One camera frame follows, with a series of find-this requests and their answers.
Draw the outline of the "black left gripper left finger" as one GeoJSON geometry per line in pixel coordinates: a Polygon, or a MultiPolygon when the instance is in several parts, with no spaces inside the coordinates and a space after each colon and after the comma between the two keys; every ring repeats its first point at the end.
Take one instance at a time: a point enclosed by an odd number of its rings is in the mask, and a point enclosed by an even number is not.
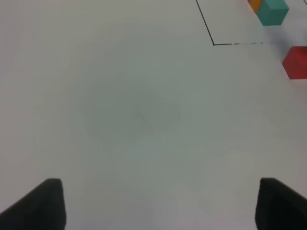
{"type": "Polygon", "coordinates": [[[2,230],[64,230],[67,214],[62,181],[49,178],[0,213],[2,230]]]}

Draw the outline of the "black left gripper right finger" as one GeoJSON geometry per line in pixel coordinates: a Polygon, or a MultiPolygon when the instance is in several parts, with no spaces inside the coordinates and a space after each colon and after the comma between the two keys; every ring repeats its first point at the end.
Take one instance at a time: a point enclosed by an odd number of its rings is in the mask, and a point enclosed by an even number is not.
{"type": "Polygon", "coordinates": [[[307,199],[275,178],[261,178],[255,223],[259,230],[305,230],[307,199]]]}

